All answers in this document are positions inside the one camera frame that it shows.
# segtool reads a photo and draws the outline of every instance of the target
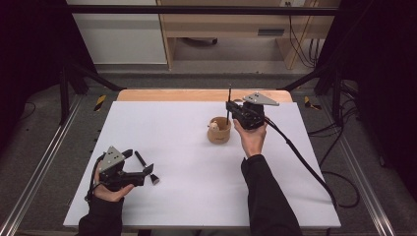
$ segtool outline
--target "table surface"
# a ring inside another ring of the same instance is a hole
[[[230,99],[242,99],[243,96],[259,91],[278,102],[292,102],[291,94],[286,90],[269,89],[233,89]],[[120,91],[118,101],[225,101],[228,89],[125,89]]]
[[[233,90],[232,99],[252,92]],[[298,106],[288,102],[291,101],[289,93],[259,92],[281,102],[279,106],[266,106],[266,114],[322,176]],[[230,140],[224,145],[213,145],[207,139],[209,119],[226,115],[224,98],[227,95],[227,89],[121,91],[109,111],[64,225],[77,227],[80,218],[88,213],[84,196],[93,164],[109,146],[115,146],[120,151],[137,150],[148,164],[154,163],[154,174],[161,179],[155,186],[147,179],[143,187],[129,194],[123,209],[124,225],[135,228],[247,227],[248,190],[240,173],[244,152],[239,135],[232,128]],[[159,101],[134,101],[141,96]],[[203,96],[215,101],[189,101]],[[340,226],[327,192],[272,129],[268,130],[263,153],[301,227]],[[142,169],[135,157],[126,159],[126,172]]]

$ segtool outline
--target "black sleeve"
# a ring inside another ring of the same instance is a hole
[[[120,236],[124,199],[118,203],[92,196],[89,213],[80,219],[78,236]]]
[[[297,218],[263,155],[244,159],[242,174],[249,189],[252,236],[302,235]]]

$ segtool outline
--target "person's left hand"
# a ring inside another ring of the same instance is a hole
[[[101,161],[97,165],[97,168],[95,169],[95,174],[94,174],[94,182],[95,183],[98,183],[99,179],[100,179],[99,172],[98,172],[98,168],[99,168],[100,164],[101,164]],[[135,188],[135,186],[133,184],[130,184],[130,185],[120,189],[117,192],[111,192],[105,186],[98,185],[94,189],[93,193],[99,199],[103,199],[103,200],[108,201],[108,202],[119,202],[123,197],[125,197],[127,194],[129,194],[129,192],[131,192],[131,190],[133,188]]]

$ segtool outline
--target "person's right hand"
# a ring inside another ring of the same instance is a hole
[[[233,119],[233,123],[235,130],[240,135],[242,148],[243,151],[245,151],[246,156],[249,158],[253,155],[261,154],[265,136],[267,135],[268,124],[264,123],[263,126],[255,130],[245,130],[242,128],[238,120]]]

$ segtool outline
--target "small wooden cup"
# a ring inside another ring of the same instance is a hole
[[[208,124],[208,139],[216,145],[225,144],[230,139],[231,122],[226,124],[226,117],[214,117]]]

